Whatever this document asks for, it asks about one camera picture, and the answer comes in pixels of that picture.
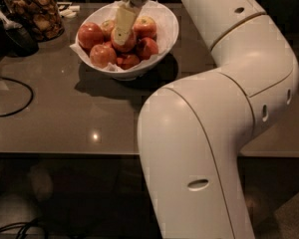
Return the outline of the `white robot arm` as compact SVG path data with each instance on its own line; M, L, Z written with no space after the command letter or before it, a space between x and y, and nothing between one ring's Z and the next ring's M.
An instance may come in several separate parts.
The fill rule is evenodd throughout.
M289 107L296 57L255 0L181 0L215 69L153 93L140 160L162 239L255 239L237 155Z

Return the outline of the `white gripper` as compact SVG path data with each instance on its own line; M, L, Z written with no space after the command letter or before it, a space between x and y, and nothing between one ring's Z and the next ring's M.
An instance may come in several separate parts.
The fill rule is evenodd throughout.
M149 0L122 0L115 19L114 41L122 46L126 43L132 32L134 23L139 16L141 9Z

